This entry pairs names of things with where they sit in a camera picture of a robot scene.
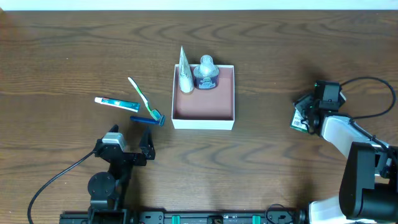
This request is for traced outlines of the green white soap packet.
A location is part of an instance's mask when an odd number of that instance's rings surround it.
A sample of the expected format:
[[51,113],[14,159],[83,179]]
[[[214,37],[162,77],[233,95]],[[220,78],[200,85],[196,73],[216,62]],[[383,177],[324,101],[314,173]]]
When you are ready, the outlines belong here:
[[295,109],[293,113],[292,120],[290,122],[290,128],[303,133],[308,133],[308,120],[302,117],[298,109]]

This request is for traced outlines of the white squeeze tube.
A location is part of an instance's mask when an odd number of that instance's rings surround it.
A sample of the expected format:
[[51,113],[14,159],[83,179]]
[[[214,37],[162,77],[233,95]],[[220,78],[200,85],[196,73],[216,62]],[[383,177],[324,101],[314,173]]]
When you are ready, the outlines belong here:
[[178,84],[180,91],[184,94],[190,94],[194,89],[192,71],[183,47],[180,49]]

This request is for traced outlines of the clear bottle blue label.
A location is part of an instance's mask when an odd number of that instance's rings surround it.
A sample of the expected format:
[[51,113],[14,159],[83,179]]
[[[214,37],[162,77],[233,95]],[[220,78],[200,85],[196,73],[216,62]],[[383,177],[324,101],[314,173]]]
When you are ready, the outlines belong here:
[[199,66],[194,68],[194,84],[199,90],[210,90],[218,86],[219,68],[213,63],[210,55],[201,57]]

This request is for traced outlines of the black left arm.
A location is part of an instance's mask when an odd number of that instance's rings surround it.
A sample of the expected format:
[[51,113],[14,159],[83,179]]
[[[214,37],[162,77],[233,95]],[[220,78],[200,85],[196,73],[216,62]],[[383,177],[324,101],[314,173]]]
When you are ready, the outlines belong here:
[[109,163],[106,172],[95,174],[88,182],[91,196],[90,207],[93,210],[118,210],[124,203],[129,181],[134,166],[145,166],[148,160],[155,159],[152,133],[144,131],[139,143],[141,152],[126,152],[127,143],[118,125],[114,125],[93,150],[95,157]]

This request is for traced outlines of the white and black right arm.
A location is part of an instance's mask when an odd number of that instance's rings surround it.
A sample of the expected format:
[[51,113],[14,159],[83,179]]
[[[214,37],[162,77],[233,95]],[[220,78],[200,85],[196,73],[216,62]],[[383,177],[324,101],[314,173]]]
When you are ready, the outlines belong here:
[[357,118],[339,113],[346,98],[341,84],[318,80],[313,93],[294,103],[290,127],[316,134],[346,158],[335,197],[310,203],[298,222],[396,223],[397,148],[379,140],[357,124]]

